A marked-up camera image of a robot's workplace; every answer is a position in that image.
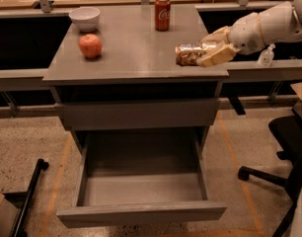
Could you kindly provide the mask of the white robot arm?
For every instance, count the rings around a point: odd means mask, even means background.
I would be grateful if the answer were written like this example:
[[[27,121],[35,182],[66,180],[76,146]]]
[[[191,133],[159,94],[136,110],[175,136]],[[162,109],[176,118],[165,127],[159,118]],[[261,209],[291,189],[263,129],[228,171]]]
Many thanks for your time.
[[[260,62],[270,64],[278,42],[302,41],[302,0],[283,2],[260,13],[251,13],[201,40],[213,43],[212,50],[196,60],[201,67],[231,61],[237,54],[261,52]]]

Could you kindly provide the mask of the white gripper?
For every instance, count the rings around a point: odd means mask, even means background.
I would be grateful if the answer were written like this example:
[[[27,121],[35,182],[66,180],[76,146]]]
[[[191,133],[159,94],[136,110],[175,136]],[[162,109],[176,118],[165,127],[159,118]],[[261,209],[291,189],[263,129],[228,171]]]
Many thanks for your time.
[[[196,64],[201,67],[229,62],[238,52],[249,55],[261,51],[265,44],[261,31],[260,15],[251,13],[242,17],[232,27],[222,27],[204,37],[201,42],[218,43],[216,47],[196,60]]]

